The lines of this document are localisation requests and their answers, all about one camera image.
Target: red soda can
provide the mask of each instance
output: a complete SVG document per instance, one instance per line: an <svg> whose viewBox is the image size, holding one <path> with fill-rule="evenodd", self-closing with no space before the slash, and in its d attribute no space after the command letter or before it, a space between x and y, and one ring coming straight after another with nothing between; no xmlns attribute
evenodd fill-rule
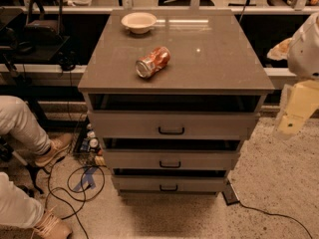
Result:
<svg viewBox="0 0 319 239"><path fill-rule="evenodd" d="M149 78L164 68L170 59L170 52L166 47L157 47L148 55L136 62L136 70L142 78Z"/></svg>

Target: person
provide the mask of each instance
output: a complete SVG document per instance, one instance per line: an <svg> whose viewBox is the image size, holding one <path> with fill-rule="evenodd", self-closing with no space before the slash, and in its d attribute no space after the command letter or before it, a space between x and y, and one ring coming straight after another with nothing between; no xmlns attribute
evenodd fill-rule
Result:
<svg viewBox="0 0 319 239"><path fill-rule="evenodd" d="M69 133L49 139L25 102L11 96L0 96L0 135L5 134L11 134L33 151L35 163L41 167L67 149L72 141ZM15 186L5 172L0 172L0 224L33 228L45 239L66 239L72 233L66 222Z"/></svg>

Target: drawer front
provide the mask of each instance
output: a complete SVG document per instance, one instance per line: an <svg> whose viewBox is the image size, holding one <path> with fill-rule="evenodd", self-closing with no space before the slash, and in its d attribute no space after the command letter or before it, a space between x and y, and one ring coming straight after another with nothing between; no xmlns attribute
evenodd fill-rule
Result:
<svg viewBox="0 0 319 239"><path fill-rule="evenodd" d="M118 191L149 191L161 193L196 192L215 193L225 189L223 178L152 178L113 176Z"/></svg>
<svg viewBox="0 0 319 239"><path fill-rule="evenodd" d="M239 153L126 153L107 151L104 160L108 168L131 169L233 169Z"/></svg>
<svg viewBox="0 0 319 239"><path fill-rule="evenodd" d="M89 112L98 137L248 139L259 115Z"/></svg>

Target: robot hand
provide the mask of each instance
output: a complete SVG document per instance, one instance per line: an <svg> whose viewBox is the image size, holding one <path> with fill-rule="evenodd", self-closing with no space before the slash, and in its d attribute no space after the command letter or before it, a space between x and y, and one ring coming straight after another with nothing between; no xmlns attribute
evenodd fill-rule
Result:
<svg viewBox="0 0 319 239"><path fill-rule="evenodd" d="M300 82L284 88L274 135L288 139L319 109L319 13L312 14L293 35L288 68Z"/></svg>

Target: shoe sole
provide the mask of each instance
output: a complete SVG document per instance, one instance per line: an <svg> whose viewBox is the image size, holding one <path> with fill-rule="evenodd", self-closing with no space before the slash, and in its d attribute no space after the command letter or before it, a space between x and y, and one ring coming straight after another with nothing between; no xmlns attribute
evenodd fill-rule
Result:
<svg viewBox="0 0 319 239"><path fill-rule="evenodd" d="M37 161L35 161L35 164L36 164L37 166L39 166L39 167L44 167L44 166L48 165L54 158L58 157L58 155L59 155L62 151L66 150L69 146L70 146L70 145L67 145L66 147L60 149L54 156L52 156L52 157L51 157L50 159L48 159L47 161L45 161L45 162L37 162Z"/></svg>

